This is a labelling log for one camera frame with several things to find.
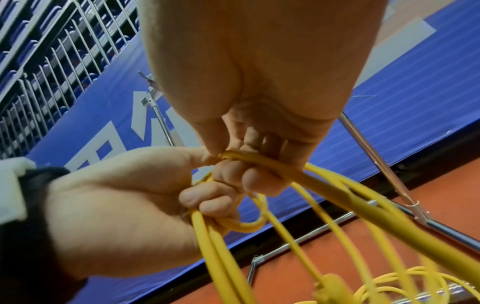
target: metal railing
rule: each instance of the metal railing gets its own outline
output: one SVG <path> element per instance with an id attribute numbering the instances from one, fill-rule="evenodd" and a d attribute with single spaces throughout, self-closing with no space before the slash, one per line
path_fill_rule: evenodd
<path id="1" fill-rule="evenodd" d="M 0 159 L 25 156 L 139 30 L 134 0 L 68 1 L 0 92 Z"/>

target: orange floor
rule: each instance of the orange floor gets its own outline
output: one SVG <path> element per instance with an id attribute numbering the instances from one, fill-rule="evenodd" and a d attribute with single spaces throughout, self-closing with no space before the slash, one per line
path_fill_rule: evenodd
<path id="1" fill-rule="evenodd" d="M 480 212 L 480 159 L 460 167 L 413 191 L 432 217 L 456 230 L 480 239 L 478 220 Z M 385 258 L 377 250 L 369 232 L 358 220 L 345 226 L 344 231 L 352 239 L 378 276 L 391 272 Z M 393 240 L 408 267 L 418 265 L 417 256 L 403 244 Z M 361 286 L 360 278 L 352 262 L 337 239 L 330 233 L 306 245 L 303 250 L 322 273 L 342 276 L 353 290 Z M 297 258 L 285 254 L 260 266 L 256 273 L 255 294 L 260 303 L 293 304 L 312 299 L 313 281 Z M 175 302 L 176 304 L 221 303 L 213 284 L 196 290 Z"/>

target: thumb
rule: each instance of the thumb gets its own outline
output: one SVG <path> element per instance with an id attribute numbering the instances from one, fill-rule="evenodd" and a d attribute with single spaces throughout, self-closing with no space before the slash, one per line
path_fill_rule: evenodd
<path id="1" fill-rule="evenodd" d="M 192 123 L 192 127 L 210 154 L 218 156 L 229 146 L 230 134 L 221 117 L 206 122 Z"/>
<path id="2" fill-rule="evenodd" d="M 183 148 L 191 170 L 216 165 L 221 159 L 211 155 L 205 147 Z"/>

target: person's left hand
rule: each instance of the person's left hand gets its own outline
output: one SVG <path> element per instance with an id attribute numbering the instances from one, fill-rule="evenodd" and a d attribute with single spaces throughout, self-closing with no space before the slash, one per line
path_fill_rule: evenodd
<path id="1" fill-rule="evenodd" d="M 189 197 L 192 170 L 218 161 L 205 148 L 148 147 L 54 180 L 44 207 L 64 270 L 76 278 L 122 277 L 198 260 L 188 208 L 234 215 L 243 197 L 218 182 L 198 185 L 200 195 Z"/>

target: yellow cable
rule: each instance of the yellow cable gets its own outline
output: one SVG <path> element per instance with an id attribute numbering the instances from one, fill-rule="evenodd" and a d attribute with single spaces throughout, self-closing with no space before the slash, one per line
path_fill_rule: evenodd
<path id="1" fill-rule="evenodd" d="M 344 176 L 310 164 L 307 164 L 306 170 L 314 172 L 328 183 L 258 154 L 227 151 L 222 157 L 264 166 L 279 176 L 294 182 L 292 185 L 294 189 L 309 202 L 314 212 L 330 225 L 332 232 L 346 249 L 365 284 L 354 295 L 338 276 L 322 275 L 302 251 L 300 245 L 295 242 L 285 227 L 269 211 L 267 198 L 260 194 L 258 196 L 249 194 L 260 211 L 260 216 L 253 223 L 242 223 L 231 218 L 204 218 L 197 209 L 190 211 L 201 253 L 224 303 L 256 304 L 257 301 L 218 232 L 218 225 L 233 231 L 249 233 L 259 230 L 267 220 L 283 240 L 290 244 L 292 252 L 300 259 L 302 265 L 315 280 L 315 292 L 313 293 L 315 300 L 299 302 L 298 304 L 354 304 L 362 303 L 367 299 L 372 304 L 384 304 L 389 302 L 384 295 L 385 292 L 399 293 L 418 304 L 415 299 L 417 289 L 412 281 L 412 275 L 425 277 L 425 285 L 428 292 L 432 294 L 431 300 L 434 303 L 448 302 L 450 294 L 447 279 L 461 285 L 480 300 L 480 294 L 465 282 L 450 275 L 438 273 L 437 266 L 433 261 L 468 280 L 477 288 L 480 287 L 480 263 L 416 227 L 389 200 L 373 190 Z M 207 175 L 200 182 L 210 180 L 212 180 L 212 177 Z M 346 210 L 355 212 L 359 218 L 365 221 L 394 272 L 373 279 L 365 261 L 347 235 L 302 186 Z M 376 200 L 378 206 L 368 205 L 362 197 Z M 420 252 L 423 266 L 405 269 L 382 230 Z M 378 286 L 396 280 L 405 290 L 394 286 Z M 441 297 L 436 293 L 440 288 L 445 291 Z"/>

